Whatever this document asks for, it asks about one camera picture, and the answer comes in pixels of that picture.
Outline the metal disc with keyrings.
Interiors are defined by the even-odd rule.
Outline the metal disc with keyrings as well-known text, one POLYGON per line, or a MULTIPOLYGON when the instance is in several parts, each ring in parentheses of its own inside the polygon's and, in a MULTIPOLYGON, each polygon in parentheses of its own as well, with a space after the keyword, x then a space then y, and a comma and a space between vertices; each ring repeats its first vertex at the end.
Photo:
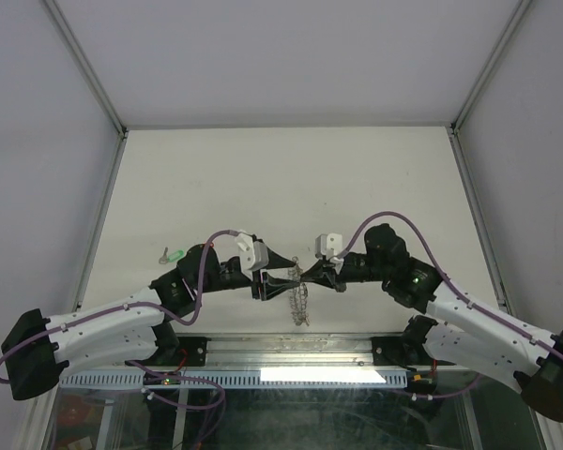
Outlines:
POLYGON ((305 283, 300 281, 302 269, 299 265, 299 258, 294 256, 292 262, 294 265, 287 270, 287 275, 292 281, 297 282, 297 285, 289 291, 291 317, 296 326, 309 326, 308 288, 305 283))

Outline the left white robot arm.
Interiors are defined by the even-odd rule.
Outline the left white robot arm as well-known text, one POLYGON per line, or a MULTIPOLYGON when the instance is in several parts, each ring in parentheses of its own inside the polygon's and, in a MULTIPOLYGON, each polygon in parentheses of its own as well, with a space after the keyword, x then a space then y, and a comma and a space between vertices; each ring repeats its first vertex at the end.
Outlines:
POLYGON ((16 401, 47 393, 67 376, 137 360, 167 364, 177 354, 173 323, 189 321, 207 293, 248 289, 266 301, 298 287, 292 279, 269 275, 293 267, 274 251, 266 265, 246 275, 245 252, 221 262, 212 246, 191 247, 173 270, 125 299, 70 314, 45 317, 37 308, 15 322, 1 345, 0 383, 16 401))

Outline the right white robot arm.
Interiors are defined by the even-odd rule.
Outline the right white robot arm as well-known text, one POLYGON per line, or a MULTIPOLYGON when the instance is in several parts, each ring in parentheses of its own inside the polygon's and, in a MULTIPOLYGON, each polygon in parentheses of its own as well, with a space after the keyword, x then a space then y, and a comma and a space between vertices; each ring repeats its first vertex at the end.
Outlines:
POLYGON ((411 256, 386 223, 365 232, 362 253, 340 251, 341 241, 337 234, 318 238, 318 261, 302 281, 337 292, 349 283, 380 283, 396 303, 417 312, 402 334, 405 359, 430 357, 469 368, 563 423, 563 330, 555 334, 523 322, 461 291, 436 266, 411 256))

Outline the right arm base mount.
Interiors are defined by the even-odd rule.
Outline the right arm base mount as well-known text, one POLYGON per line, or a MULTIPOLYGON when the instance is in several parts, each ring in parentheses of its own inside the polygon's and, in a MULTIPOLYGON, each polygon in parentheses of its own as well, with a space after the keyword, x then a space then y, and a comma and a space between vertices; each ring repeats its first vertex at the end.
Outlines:
POLYGON ((373 364, 376 367, 396 366, 413 369, 425 364, 425 357, 415 347, 404 342, 400 337, 372 337, 373 364))

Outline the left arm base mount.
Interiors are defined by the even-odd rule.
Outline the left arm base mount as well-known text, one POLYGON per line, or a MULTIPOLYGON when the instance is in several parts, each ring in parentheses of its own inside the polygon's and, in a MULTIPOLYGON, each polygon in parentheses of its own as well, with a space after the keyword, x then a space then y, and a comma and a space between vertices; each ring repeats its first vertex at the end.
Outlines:
POLYGON ((187 335, 168 339, 159 345, 157 351, 146 360, 146 363, 155 367, 203 367, 206 362, 209 341, 208 337, 187 335))

